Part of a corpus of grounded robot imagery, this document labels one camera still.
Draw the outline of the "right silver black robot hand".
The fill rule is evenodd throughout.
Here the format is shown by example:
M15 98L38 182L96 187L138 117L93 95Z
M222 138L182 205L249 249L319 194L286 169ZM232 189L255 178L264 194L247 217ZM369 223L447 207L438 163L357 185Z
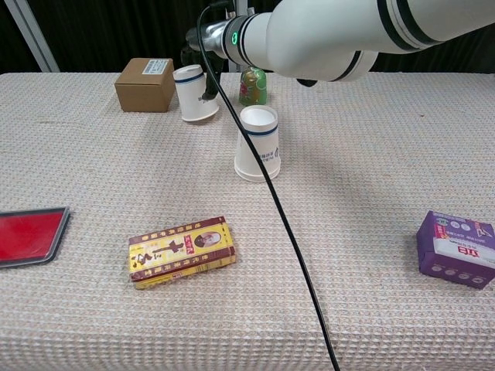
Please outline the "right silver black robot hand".
M213 75L217 81L220 81L221 73L224 70L224 59L217 56L214 52L206 52L207 59L213 71ZM203 71L206 73L206 89L202 95L204 100L214 100L218 95L217 85L214 83L212 76L208 73L207 65L199 51L192 49L190 46L184 44L181 52L180 59L183 66L199 64Z

